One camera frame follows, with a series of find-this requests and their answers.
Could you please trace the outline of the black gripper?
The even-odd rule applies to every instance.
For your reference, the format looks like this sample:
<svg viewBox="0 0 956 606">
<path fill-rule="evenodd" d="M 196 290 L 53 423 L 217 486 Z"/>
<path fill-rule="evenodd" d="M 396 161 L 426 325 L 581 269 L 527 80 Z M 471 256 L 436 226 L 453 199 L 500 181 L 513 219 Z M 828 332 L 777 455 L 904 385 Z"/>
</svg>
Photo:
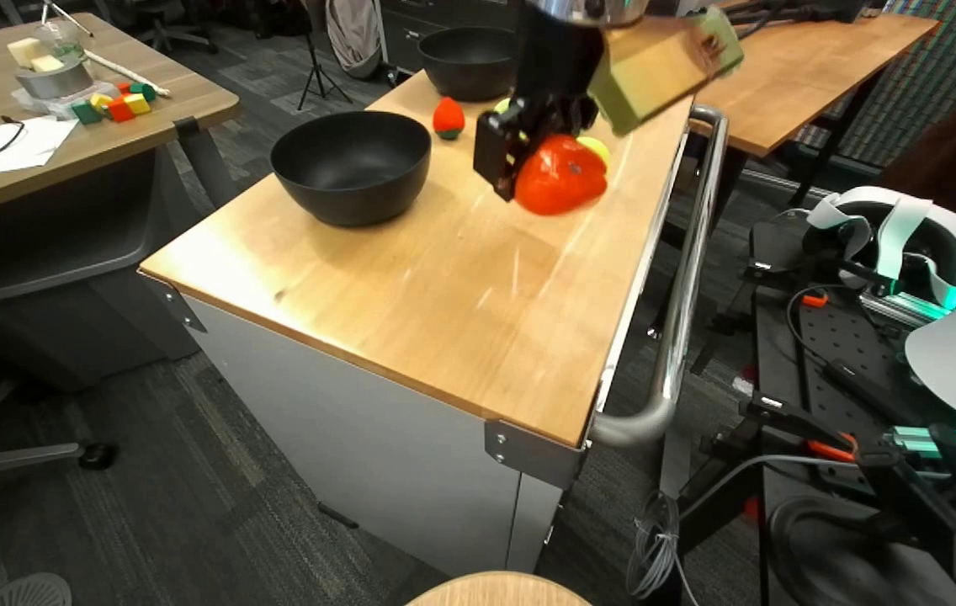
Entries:
<svg viewBox="0 0 956 606">
<path fill-rule="evenodd" d="M 510 95 L 500 107 L 481 110 L 475 119 L 475 156 L 471 167 L 492 185 L 504 203 L 513 199 L 513 181 L 522 166 L 552 134 L 579 134 L 599 113 L 599 103 L 581 98 L 518 98 Z"/>
</svg>

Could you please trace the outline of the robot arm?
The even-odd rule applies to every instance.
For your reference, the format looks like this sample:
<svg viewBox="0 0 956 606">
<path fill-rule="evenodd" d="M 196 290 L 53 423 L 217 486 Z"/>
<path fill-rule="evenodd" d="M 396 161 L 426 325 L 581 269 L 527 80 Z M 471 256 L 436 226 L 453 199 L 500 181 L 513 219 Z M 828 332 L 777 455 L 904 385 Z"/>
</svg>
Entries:
<svg viewBox="0 0 956 606">
<path fill-rule="evenodd" d="M 556 134 L 601 119 L 616 134 L 697 95 L 742 61 L 720 8 L 648 17 L 648 0 L 525 0 L 513 84 L 475 122 L 471 167 L 518 199 L 522 167 Z"/>
</svg>

